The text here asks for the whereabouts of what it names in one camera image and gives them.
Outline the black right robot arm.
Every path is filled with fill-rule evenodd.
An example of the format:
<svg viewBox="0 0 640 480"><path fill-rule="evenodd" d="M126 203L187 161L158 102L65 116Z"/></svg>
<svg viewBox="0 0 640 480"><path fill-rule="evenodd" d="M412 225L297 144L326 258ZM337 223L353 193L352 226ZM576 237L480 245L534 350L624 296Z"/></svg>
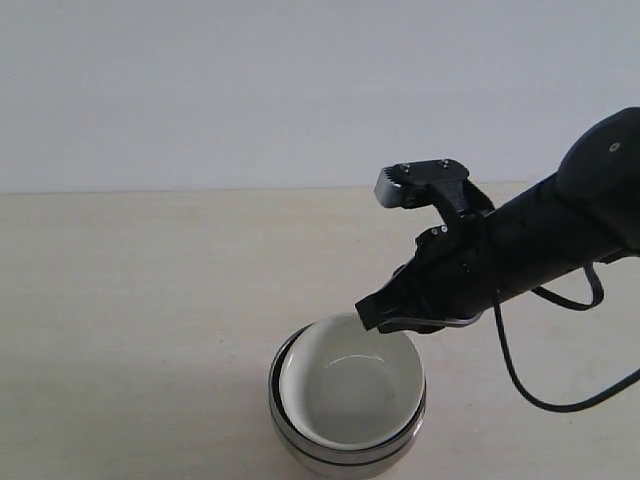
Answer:
<svg viewBox="0 0 640 480"><path fill-rule="evenodd" d="M453 159L385 167L374 193L389 209L432 206L442 222L356 303L363 326L421 334L463 327L570 272L638 254L639 111L628 107L595 124L556 172L501 206Z"/></svg>

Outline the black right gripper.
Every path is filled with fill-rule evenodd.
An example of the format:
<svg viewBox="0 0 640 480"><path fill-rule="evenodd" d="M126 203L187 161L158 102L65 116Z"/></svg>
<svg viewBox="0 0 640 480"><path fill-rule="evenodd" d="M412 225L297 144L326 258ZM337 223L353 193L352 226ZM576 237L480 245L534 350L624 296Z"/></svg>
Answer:
<svg viewBox="0 0 640 480"><path fill-rule="evenodd" d="M459 233L427 231L417 241L390 281L355 303L366 331L430 335L469 326L492 307L495 267L484 219L470 220Z"/></svg>

